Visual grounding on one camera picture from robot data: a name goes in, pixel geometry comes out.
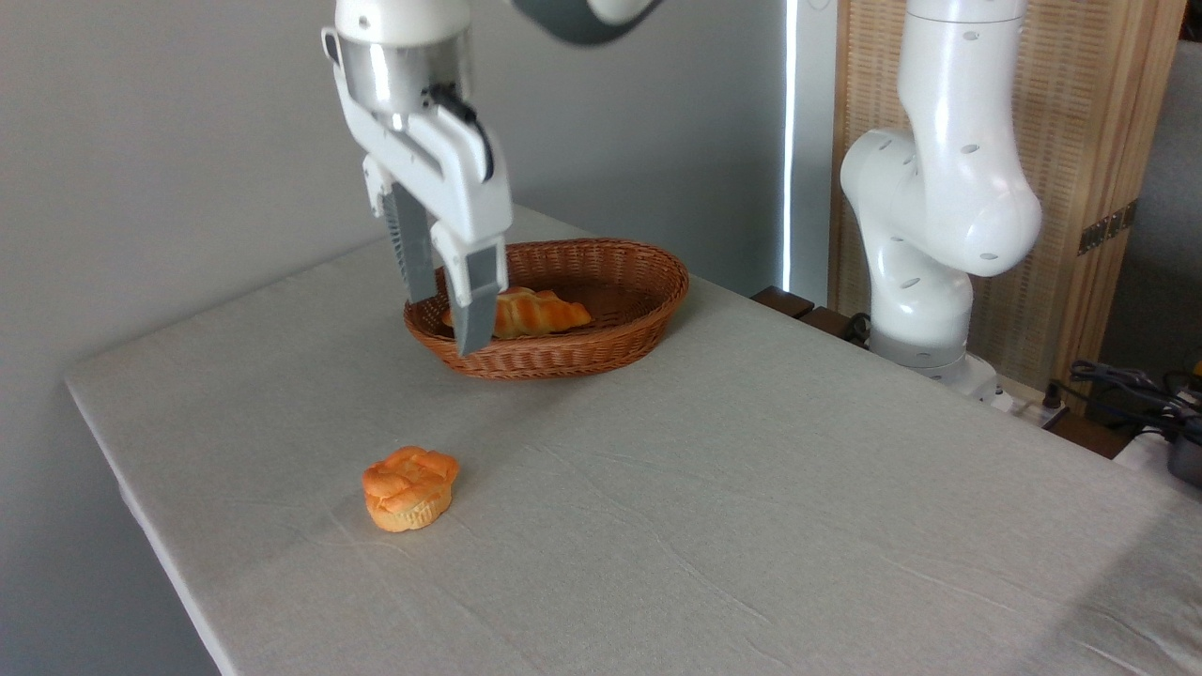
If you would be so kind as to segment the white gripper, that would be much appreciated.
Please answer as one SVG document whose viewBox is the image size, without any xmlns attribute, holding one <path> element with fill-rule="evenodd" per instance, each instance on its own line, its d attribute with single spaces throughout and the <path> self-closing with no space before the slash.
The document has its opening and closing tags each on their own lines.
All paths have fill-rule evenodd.
<svg viewBox="0 0 1202 676">
<path fill-rule="evenodd" d="M 333 73 L 349 132 L 395 180 L 381 204 L 407 302 L 438 295 L 434 245 L 445 267 L 456 352 L 465 358 L 484 349 L 498 296 L 508 287 L 502 236 L 514 223 L 499 143 L 450 85 L 432 85 L 429 106 L 400 115 L 395 130 L 349 94 L 343 66 Z M 426 209 L 439 219 L 432 235 Z"/>
</svg>

